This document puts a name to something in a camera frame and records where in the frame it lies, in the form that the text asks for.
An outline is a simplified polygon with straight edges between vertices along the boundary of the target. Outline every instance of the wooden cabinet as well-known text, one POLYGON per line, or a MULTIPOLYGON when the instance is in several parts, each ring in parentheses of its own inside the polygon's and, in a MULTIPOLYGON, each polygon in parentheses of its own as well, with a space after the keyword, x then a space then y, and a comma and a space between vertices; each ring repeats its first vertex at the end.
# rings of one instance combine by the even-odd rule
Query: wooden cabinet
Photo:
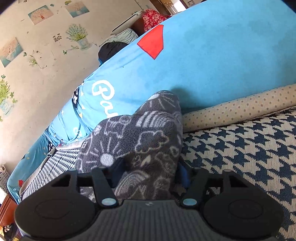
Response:
POLYGON ((6 195, 1 207, 0 207, 0 226, 4 227, 6 225, 12 224, 15 222, 15 209, 17 208, 16 202, 6 195))

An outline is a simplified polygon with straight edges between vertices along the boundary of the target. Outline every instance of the flower pot wall decal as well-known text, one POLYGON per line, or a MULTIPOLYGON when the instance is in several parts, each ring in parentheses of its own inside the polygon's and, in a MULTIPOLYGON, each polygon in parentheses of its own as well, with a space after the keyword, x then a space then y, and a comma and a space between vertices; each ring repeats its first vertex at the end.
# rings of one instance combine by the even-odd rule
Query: flower pot wall decal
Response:
POLYGON ((0 104, 0 109, 3 111, 5 115, 8 114, 11 108, 12 108, 12 105, 7 100, 2 100, 0 104))
POLYGON ((1 78, 2 80, 0 81, 0 110, 3 112, 4 115, 7 115, 13 107, 13 103, 16 103, 17 100, 13 98, 14 92, 10 92, 10 86, 8 85, 8 82, 4 81, 5 75, 2 75, 1 78))
POLYGON ((80 39, 76 42, 79 44, 81 50, 86 50, 92 46, 92 43, 89 43, 87 38, 80 39))
POLYGON ((77 42, 79 44, 81 50, 87 50, 92 46, 92 43, 89 43, 86 38, 87 31, 80 24, 79 25, 76 25, 76 24, 70 25, 68 30, 66 31, 66 34, 68 34, 68 36, 69 36, 69 37, 67 37, 67 39, 77 42))

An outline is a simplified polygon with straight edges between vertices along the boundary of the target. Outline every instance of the red floral fabric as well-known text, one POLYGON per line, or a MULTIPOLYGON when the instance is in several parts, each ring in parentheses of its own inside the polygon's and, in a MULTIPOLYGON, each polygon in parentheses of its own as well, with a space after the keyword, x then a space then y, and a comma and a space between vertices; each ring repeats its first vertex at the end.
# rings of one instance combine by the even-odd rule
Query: red floral fabric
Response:
POLYGON ((164 20, 170 18, 170 16, 164 16, 153 9, 147 9, 142 18, 144 20, 144 31, 147 32, 156 25, 162 23, 164 20))

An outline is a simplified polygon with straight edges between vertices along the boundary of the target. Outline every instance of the white basket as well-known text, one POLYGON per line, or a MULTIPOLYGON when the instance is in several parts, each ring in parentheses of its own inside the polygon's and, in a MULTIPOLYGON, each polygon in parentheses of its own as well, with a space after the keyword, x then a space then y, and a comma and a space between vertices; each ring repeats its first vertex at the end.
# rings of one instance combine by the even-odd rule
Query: white basket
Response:
POLYGON ((2 189, 6 194, 9 193, 8 189, 7 189, 7 181, 8 181, 8 178, 9 178, 9 174, 8 172, 6 171, 5 169, 5 166, 2 165, 0 167, 0 189, 2 189))

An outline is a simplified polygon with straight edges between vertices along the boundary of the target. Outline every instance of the tree picture decal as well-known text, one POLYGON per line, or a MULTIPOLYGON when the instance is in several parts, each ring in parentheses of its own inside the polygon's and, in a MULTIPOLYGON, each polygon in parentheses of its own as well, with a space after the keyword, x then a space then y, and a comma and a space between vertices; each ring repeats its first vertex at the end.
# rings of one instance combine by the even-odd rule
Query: tree picture decal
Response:
POLYGON ((40 23, 44 19, 47 19, 53 15, 52 11, 48 9, 46 5, 34 10, 28 14, 34 25, 40 23))
POLYGON ((71 3, 67 5, 65 8, 68 10, 72 17, 77 17, 79 15, 89 12, 89 10, 83 2, 71 3))
POLYGON ((22 52, 22 47, 19 45, 16 38, 8 41, 0 49, 0 60, 4 67, 6 67, 11 61, 15 59, 22 52))

